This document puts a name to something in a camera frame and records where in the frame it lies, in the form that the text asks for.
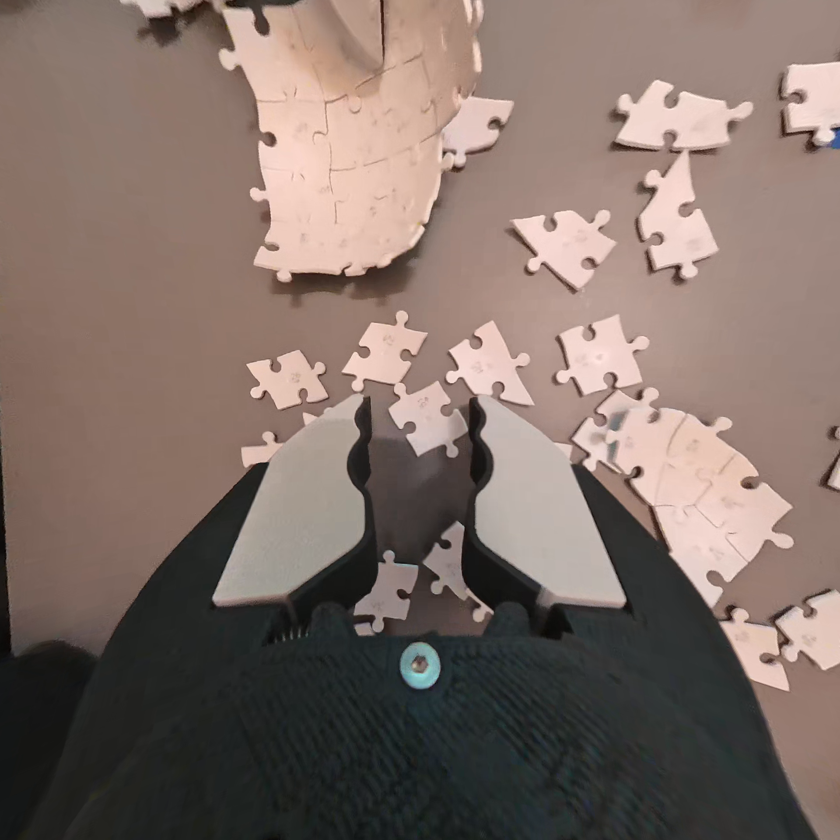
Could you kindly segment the scattered loose white puzzle pieces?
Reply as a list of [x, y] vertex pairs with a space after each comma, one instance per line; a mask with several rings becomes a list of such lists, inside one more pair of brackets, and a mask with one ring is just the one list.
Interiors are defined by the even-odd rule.
[[[183, 14], [202, 3], [210, 3], [221, 14], [223, 4], [233, 2], [121, 2], [136, 6], [149, 20]], [[791, 65], [782, 77], [782, 125], [785, 133], [807, 133], [811, 147], [825, 148], [838, 128], [838, 60], [823, 64]], [[452, 169], [460, 170], [467, 155], [491, 148], [500, 129], [506, 125], [513, 101], [481, 98], [475, 90], [444, 128], [444, 151], [454, 155]], [[647, 247], [648, 267], [669, 270], [682, 281], [697, 276], [698, 264], [716, 255], [719, 243], [704, 213], [695, 207], [688, 215], [685, 205], [697, 202], [691, 174], [691, 156], [727, 148], [736, 126], [754, 111], [752, 101], [730, 102], [709, 98], [692, 91], [675, 93], [666, 80], [652, 80], [639, 96], [623, 92], [611, 113], [621, 122], [613, 145], [636, 151], [658, 151], [666, 146], [675, 160], [664, 170], [645, 174], [642, 185], [649, 198], [635, 223], [641, 243], [657, 238]], [[514, 235], [529, 248], [525, 266], [528, 273], [546, 268], [568, 288], [580, 291], [593, 277], [594, 270], [613, 252], [616, 241], [604, 233], [611, 212], [600, 209], [592, 218], [572, 209], [545, 215], [514, 218]], [[417, 455], [445, 446], [448, 456], [458, 454], [456, 443], [466, 435], [466, 420], [459, 410], [441, 413], [446, 404], [445, 389], [439, 381], [415, 393], [406, 391], [404, 377], [410, 366], [403, 351], [416, 353], [425, 333], [408, 329], [407, 315], [397, 313], [395, 324], [373, 322], [364, 333], [360, 347], [367, 355], [354, 353], [343, 369], [353, 377], [355, 392], [366, 382], [390, 384], [396, 394], [391, 406], [392, 420], [398, 427], [404, 421], [413, 425], [407, 439]], [[475, 331], [479, 344], [470, 339], [457, 344], [449, 355], [455, 368], [447, 373], [452, 384], [463, 381], [474, 396], [492, 396], [502, 387], [502, 400], [520, 406], [533, 405], [522, 383], [519, 370], [529, 357], [509, 353], [494, 322]], [[628, 340], [618, 315], [593, 322], [588, 328], [575, 327], [562, 332], [560, 347], [566, 369], [555, 376], [564, 383], [573, 380], [582, 396], [607, 389], [612, 377], [614, 390], [643, 383], [636, 353], [649, 345], [645, 337]], [[779, 690], [789, 683], [781, 657], [795, 662], [805, 655], [822, 670], [838, 666], [838, 591], [830, 590], [805, 599], [804, 605], [791, 606], [770, 625], [752, 623], [737, 608], [721, 622], [742, 667], [753, 681]]]

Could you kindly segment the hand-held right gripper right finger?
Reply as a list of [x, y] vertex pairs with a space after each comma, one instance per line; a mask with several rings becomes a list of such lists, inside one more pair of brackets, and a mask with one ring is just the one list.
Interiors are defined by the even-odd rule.
[[467, 587], [489, 608], [622, 610], [627, 595], [569, 457], [489, 395], [469, 401], [473, 488], [461, 551]]

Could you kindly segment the flat joined puzzle pieces cluster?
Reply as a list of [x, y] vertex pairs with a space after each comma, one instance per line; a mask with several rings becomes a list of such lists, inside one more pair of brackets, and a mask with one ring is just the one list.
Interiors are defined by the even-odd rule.
[[766, 543], [793, 547], [779, 530], [792, 504], [760, 479], [757, 467], [723, 435], [732, 421], [704, 422], [657, 404], [651, 386], [614, 390], [571, 436], [566, 449], [583, 453], [590, 471], [606, 467], [626, 479], [652, 512], [670, 557], [713, 607]]

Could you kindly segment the curved joined puzzle ball section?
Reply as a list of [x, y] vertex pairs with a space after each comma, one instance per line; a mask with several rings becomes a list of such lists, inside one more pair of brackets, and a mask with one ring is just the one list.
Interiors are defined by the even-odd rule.
[[444, 129], [481, 72], [482, 2], [384, 2], [385, 63], [358, 65], [326, 2], [219, 8], [255, 98], [269, 229], [257, 268], [278, 281], [363, 275], [415, 247], [454, 165]]

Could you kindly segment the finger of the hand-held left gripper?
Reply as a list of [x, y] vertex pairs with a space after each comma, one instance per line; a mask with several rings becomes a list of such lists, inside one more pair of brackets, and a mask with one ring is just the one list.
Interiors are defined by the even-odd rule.
[[385, 63], [384, 2], [327, 1], [339, 41], [349, 56], [366, 70]]

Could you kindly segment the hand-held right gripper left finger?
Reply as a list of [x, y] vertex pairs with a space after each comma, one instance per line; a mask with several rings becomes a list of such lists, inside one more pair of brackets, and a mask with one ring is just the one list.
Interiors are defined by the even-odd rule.
[[352, 395], [296, 433], [267, 463], [213, 593], [215, 607], [279, 604], [310, 617], [346, 609], [374, 586], [371, 399]]

